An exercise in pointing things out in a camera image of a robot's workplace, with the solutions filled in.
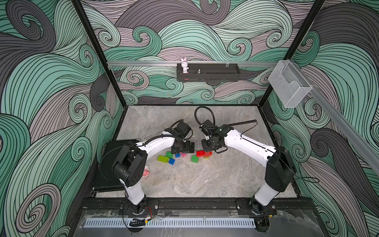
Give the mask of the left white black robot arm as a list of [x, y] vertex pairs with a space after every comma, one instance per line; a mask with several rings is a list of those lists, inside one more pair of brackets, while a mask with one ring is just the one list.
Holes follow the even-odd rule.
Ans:
[[174, 154], [194, 151], [194, 143], [187, 137], [188, 134], [193, 135], [192, 128], [182, 119], [173, 124], [176, 127], [171, 126], [144, 142], [122, 146], [111, 165], [111, 171], [125, 189], [133, 213], [140, 214], [145, 209], [146, 195], [140, 180], [147, 160], [168, 148]]

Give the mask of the long red lego brick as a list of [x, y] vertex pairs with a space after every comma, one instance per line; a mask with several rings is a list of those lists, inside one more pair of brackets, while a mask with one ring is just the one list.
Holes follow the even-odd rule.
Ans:
[[206, 152], [206, 151], [196, 151], [197, 157], [211, 157], [212, 152]]

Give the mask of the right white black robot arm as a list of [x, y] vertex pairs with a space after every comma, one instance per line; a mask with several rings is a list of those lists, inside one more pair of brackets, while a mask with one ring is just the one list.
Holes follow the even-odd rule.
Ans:
[[264, 214], [272, 211], [271, 202], [279, 193], [286, 191], [296, 174], [295, 165], [288, 150], [283, 146], [275, 148], [245, 136], [231, 125], [216, 126], [210, 120], [200, 124], [205, 135], [201, 140], [205, 152], [216, 152], [220, 148], [234, 148], [256, 160], [265, 168], [265, 180], [250, 199], [251, 211]]

